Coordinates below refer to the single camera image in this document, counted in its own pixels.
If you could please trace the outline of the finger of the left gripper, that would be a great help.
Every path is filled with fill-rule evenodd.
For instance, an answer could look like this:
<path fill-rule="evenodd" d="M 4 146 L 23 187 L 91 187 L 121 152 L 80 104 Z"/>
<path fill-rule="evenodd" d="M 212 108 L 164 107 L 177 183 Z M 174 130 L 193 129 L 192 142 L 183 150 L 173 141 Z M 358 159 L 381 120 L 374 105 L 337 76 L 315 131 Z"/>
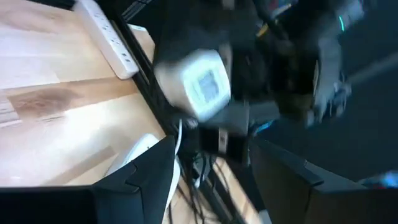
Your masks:
<path fill-rule="evenodd" d="M 217 156 L 243 156 L 249 132 L 249 106 L 230 103 L 198 126 L 201 148 Z"/>
<path fill-rule="evenodd" d="M 176 62 L 198 49 L 217 49 L 229 41 L 231 18 L 231 12 L 165 13 L 155 61 Z"/>

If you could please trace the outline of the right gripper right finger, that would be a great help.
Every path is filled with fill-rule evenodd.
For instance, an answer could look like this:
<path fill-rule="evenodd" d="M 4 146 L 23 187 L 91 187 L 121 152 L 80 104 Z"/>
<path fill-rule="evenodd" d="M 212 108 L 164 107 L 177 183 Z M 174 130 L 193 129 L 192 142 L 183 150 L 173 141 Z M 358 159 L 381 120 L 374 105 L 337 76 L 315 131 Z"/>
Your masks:
<path fill-rule="evenodd" d="M 272 224 L 398 224 L 398 189 L 372 189 L 269 141 L 249 142 Z"/>

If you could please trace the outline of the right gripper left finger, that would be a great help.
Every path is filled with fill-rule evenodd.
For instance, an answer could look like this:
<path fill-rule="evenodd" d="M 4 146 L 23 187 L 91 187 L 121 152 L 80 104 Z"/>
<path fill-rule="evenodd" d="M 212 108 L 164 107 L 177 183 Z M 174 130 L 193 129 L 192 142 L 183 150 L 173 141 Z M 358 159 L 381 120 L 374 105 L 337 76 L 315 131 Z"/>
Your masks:
<path fill-rule="evenodd" d="M 0 188 L 0 224 L 161 224 L 174 159 L 167 136 L 91 185 Z"/>

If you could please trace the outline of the white power strip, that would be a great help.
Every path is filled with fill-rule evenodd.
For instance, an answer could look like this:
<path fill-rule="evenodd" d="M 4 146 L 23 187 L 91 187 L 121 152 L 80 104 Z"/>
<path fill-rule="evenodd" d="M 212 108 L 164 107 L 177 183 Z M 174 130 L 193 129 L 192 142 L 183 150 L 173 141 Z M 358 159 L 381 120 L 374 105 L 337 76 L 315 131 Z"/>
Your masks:
<path fill-rule="evenodd" d="M 96 1 L 76 0 L 73 11 L 119 79 L 131 78 L 139 71 L 131 54 Z"/>

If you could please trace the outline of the black metal rig frame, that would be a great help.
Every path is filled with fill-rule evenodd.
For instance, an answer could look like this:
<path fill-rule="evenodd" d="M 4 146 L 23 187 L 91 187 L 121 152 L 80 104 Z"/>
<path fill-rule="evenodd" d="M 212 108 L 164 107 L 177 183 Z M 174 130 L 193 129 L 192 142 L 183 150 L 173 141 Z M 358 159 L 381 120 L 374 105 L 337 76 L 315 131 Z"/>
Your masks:
<path fill-rule="evenodd" d="M 160 39 L 161 28 L 167 12 L 231 12 L 229 41 L 216 50 L 226 62 L 227 73 L 232 74 L 232 47 L 246 46 L 250 33 L 257 29 L 259 17 L 253 0 L 97 0 L 105 14 L 116 25 L 124 43 L 135 56 L 139 74 L 135 83 L 144 95 L 156 119 L 168 134 L 177 132 L 174 123 L 181 119 L 188 129 L 183 139 L 182 162 L 185 180 L 188 185 L 188 199 L 193 200 L 193 211 L 203 218 L 203 207 L 198 203 L 203 194 L 221 222 L 225 224 L 246 224 L 243 216 L 233 204 L 233 198 L 227 184 L 221 182 L 221 174 L 210 171 L 205 176 L 205 184 L 195 190 L 191 181 L 195 156 L 206 158 L 207 164 L 214 165 L 216 155 L 201 148 L 198 127 L 191 126 L 194 118 L 183 110 L 170 105 L 165 98 L 154 74 L 155 45 Z M 243 156 L 226 156 L 240 164 L 248 163 L 247 140 L 251 132 L 252 121 L 249 115 L 249 132 L 243 149 Z"/>

